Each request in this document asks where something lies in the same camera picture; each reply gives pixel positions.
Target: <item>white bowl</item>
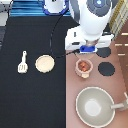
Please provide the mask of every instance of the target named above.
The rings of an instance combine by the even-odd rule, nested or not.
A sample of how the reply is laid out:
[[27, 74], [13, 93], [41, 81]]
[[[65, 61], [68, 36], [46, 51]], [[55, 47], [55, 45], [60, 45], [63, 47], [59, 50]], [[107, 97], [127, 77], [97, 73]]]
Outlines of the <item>white bowl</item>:
[[100, 128], [111, 123], [115, 116], [112, 97], [98, 87], [83, 89], [76, 98], [76, 111], [80, 119], [87, 125]]

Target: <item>clay pot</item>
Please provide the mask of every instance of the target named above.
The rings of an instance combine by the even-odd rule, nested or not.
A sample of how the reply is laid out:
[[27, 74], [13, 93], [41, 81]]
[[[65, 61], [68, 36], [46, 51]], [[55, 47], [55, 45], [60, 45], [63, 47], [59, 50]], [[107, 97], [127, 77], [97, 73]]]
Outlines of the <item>clay pot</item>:
[[88, 78], [92, 69], [93, 69], [93, 64], [90, 60], [79, 59], [76, 62], [75, 71], [77, 75], [81, 76], [82, 78]]

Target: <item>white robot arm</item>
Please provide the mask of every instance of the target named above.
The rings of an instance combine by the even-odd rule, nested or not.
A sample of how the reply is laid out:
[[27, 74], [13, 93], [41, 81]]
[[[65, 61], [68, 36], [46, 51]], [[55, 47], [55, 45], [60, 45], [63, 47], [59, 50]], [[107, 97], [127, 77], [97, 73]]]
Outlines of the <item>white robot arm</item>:
[[96, 52], [97, 48], [109, 47], [114, 35], [103, 35], [103, 30], [117, 2], [118, 0], [69, 0], [71, 16], [79, 26], [68, 30], [65, 50], [95, 46], [92, 52]]

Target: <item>black mat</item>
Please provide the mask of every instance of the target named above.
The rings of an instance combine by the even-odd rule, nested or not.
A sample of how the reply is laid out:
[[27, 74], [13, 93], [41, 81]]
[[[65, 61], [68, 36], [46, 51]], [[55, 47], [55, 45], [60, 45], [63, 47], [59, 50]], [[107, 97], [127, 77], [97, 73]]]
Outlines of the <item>black mat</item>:
[[[10, 17], [0, 52], [0, 128], [66, 128], [66, 58], [55, 59], [46, 74], [36, 59], [50, 54], [49, 37], [56, 17]], [[68, 28], [77, 24], [63, 17], [53, 36], [53, 51], [65, 53]], [[29, 70], [18, 74], [23, 50]]]
[[111, 55], [111, 49], [109, 47], [106, 48], [98, 48], [96, 53], [99, 57], [106, 58]]
[[102, 62], [98, 66], [100, 74], [103, 76], [112, 76], [115, 72], [114, 66], [109, 62]]

